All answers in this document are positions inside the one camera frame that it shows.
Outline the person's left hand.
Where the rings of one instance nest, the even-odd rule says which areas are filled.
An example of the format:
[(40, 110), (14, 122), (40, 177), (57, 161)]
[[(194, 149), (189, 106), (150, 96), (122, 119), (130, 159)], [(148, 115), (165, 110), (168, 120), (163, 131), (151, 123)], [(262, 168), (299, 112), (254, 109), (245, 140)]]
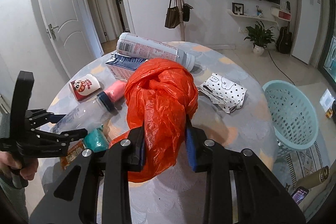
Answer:
[(11, 178), (11, 170), (18, 169), (20, 175), (28, 181), (32, 181), (38, 170), (38, 159), (27, 159), (25, 167), (22, 167), (20, 161), (14, 159), (9, 152), (0, 152), (1, 154), (1, 173), (7, 178)]

